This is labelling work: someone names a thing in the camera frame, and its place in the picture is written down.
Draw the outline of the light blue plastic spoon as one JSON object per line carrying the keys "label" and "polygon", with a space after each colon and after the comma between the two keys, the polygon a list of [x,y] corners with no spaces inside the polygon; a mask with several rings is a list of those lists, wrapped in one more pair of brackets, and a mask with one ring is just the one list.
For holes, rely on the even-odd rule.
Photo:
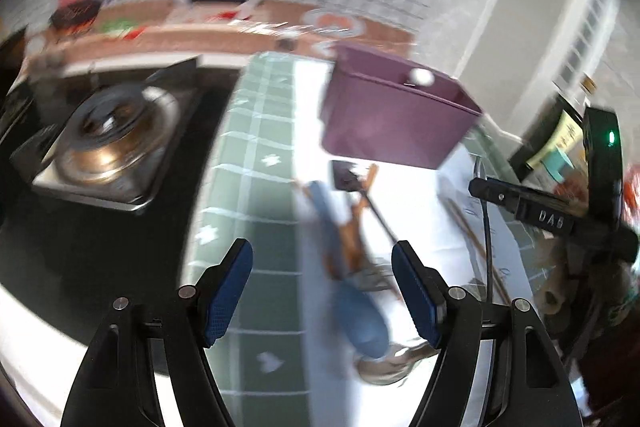
{"label": "light blue plastic spoon", "polygon": [[334,280],[332,307],[342,332],[360,355],[369,359],[386,355],[390,332],[371,297],[348,280]]}

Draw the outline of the brown wooden spoon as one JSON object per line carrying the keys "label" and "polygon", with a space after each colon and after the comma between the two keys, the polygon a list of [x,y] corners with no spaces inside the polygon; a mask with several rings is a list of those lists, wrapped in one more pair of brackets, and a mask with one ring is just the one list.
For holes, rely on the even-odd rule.
{"label": "brown wooden spoon", "polygon": [[340,239],[338,260],[345,262],[346,274],[352,275],[362,268],[363,262],[366,260],[372,261],[372,259],[367,247],[364,246],[361,234],[361,216],[366,208],[360,208],[360,212],[357,212],[360,196],[357,193],[345,194],[349,209],[349,219],[344,225],[337,225],[338,238]]}

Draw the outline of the black shovel shaped spoon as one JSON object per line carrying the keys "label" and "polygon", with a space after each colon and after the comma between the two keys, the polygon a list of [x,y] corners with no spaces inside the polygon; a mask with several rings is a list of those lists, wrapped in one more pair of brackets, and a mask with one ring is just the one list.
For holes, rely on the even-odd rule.
{"label": "black shovel shaped spoon", "polygon": [[333,159],[331,161],[331,171],[333,184],[337,191],[357,193],[360,196],[357,212],[360,212],[360,208],[369,208],[390,243],[395,244],[397,242],[396,235],[369,194],[370,188],[378,175],[378,165],[370,164],[366,169],[362,169],[362,165],[354,162]]}

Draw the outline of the large steel spoon black handle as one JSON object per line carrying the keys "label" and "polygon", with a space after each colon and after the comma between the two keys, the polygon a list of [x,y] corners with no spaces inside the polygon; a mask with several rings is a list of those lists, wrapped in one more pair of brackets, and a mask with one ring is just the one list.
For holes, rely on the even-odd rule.
{"label": "large steel spoon black handle", "polygon": [[[486,173],[483,165],[482,158],[476,156],[474,159],[474,178],[485,179]],[[480,199],[480,209],[482,210],[483,218],[483,230],[484,230],[484,243],[485,243],[485,259],[486,259],[486,301],[488,303],[494,302],[494,259],[492,259],[492,243],[491,243],[491,231],[489,212],[487,208],[487,202],[485,199]]]}

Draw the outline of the small spoon white ball end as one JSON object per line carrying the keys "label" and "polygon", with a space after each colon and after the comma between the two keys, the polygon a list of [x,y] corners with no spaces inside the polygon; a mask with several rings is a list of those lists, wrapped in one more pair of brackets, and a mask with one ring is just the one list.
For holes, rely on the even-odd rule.
{"label": "small spoon white ball end", "polygon": [[435,75],[426,68],[413,68],[408,72],[404,85],[408,87],[427,88],[433,86]]}

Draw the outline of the salt shaker teal cap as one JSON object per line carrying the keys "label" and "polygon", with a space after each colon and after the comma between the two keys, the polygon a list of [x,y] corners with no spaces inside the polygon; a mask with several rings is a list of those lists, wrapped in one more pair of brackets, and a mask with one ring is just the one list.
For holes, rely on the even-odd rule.
{"label": "salt shaker teal cap", "polygon": [[540,165],[541,176],[547,182],[562,183],[574,170],[574,165],[570,158],[557,147],[553,147],[541,158]]}

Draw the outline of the soy sauce bottle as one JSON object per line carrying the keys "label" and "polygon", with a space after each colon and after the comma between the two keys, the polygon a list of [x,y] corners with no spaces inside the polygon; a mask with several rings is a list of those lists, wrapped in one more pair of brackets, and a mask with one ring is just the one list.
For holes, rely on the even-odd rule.
{"label": "soy sauce bottle", "polygon": [[566,153],[580,138],[585,109],[597,87],[588,75],[582,76],[579,87],[574,98],[555,93],[525,132],[522,145],[509,159],[518,181],[524,181],[553,147]]}

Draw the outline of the green checkered table mat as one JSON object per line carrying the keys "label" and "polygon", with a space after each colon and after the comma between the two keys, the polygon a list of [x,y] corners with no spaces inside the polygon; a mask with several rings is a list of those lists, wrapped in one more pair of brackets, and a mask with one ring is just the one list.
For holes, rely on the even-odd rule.
{"label": "green checkered table mat", "polygon": [[[248,60],[193,213],[184,283],[216,265],[235,239],[254,249],[228,333],[207,353],[239,426],[405,426],[434,366],[424,360],[396,384],[368,385],[335,320],[336,285],[326,267],[331,241],[303,191],[310,182],[332,182],[319,118],[330,74],[329,63],[294,55],[262,52]],[[489,221],[506,290],[530,297],[546,277],[535,260],[535,235],[498,208],[480,211],[466,191],[475,161],[489,176],[509,176],[480,127],[436,170],[381,165],[371,190],[375,206],[361,217],[366,251],[387,265],[393,239],[405,239],[449,284],[478,289],[485,269],[473,246]]]}

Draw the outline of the black gas stove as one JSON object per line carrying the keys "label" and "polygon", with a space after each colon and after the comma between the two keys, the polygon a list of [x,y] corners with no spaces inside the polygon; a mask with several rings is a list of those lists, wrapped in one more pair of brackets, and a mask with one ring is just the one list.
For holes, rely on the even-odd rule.
{"label": "black gas stove", "polygon": [[240,73],[198,58],[21,82],[1,109],[1,362],[77,369],[118,297],[177,286],[193,208]]}

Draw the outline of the purple plastic utensil holder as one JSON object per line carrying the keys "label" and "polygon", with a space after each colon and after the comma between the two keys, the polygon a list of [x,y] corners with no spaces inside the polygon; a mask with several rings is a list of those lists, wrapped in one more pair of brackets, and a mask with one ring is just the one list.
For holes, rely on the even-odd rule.
{"label": "purple plastic utensil holder", "polygon": [[[404,85],[413,68],[435,75]],[[460,83],[403,57],[339,43],[320,108],[321,144],[336,156],[437,169],[483,111]]]}

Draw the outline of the white wall vent grille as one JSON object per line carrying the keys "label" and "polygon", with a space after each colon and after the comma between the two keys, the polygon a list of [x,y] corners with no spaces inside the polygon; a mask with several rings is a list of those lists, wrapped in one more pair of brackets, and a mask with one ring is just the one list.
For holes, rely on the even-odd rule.
{"label": "white wall vent grille", "polygon": [[620,0],[586,0],[553,83],[561,92],[577,89],[596,71],[615,25]]}

